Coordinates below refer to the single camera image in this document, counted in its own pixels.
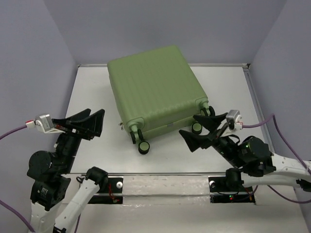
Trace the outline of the green hard-shell suitcase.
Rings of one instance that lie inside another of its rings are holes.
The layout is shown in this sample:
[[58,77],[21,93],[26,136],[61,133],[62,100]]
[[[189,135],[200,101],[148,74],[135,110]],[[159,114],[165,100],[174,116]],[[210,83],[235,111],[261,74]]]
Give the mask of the green hard-shell suitcase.
[[111,60],[107,70],[123,128],[140,154],[149,152],[153,137],[187,126],[200,134],[193,116],[215,115],[176,45]]

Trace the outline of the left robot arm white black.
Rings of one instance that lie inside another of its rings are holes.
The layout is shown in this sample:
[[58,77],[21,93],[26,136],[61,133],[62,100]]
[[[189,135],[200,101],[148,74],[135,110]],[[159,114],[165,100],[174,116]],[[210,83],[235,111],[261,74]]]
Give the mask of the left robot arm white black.
[[29,232],[70,232],[94,194],[107,188],[108,173],[94,166],[87,171],[81,187],[63,212],[57,213],[71,181],[66,175],[72,169],[81,141],[101,136],[104,114],[104,109],[95,113],[85,109],[63,119],[39,115],[26,123],[28,128],[36,128],[41,133],[59,135],[54,151],[40,150],[29,159],[27,176],[34,180]]

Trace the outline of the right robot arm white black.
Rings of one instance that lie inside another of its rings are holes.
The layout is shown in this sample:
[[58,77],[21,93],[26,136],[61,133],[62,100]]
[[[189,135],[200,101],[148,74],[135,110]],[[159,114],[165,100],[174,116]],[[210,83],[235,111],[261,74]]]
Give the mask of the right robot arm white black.
[[232,167],[227,169],[224,185],[228,190],[256,185],[283,185],[311,190],[311,163],[272,152],[269,145],[253,135],[234,142],[237,132],[247,129],[238,110],[218,116],[194,115],[208,130],[206,135],[179,130],[191,152],[215,149]]

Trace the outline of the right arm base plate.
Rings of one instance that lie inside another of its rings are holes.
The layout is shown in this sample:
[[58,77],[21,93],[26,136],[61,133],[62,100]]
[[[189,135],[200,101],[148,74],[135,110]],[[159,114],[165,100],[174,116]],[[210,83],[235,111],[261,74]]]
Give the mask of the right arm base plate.
[[226,186],[225,177],[209,177],[209,195],[212,204],[256,203],[253,187]]

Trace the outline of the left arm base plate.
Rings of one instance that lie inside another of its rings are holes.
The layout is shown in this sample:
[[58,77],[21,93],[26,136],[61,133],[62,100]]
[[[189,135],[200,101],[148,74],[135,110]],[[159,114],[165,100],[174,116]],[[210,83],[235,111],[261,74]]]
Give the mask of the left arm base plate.
[[123,204],[123,177],[108,177],[105,188],[101,188],[89,204]]

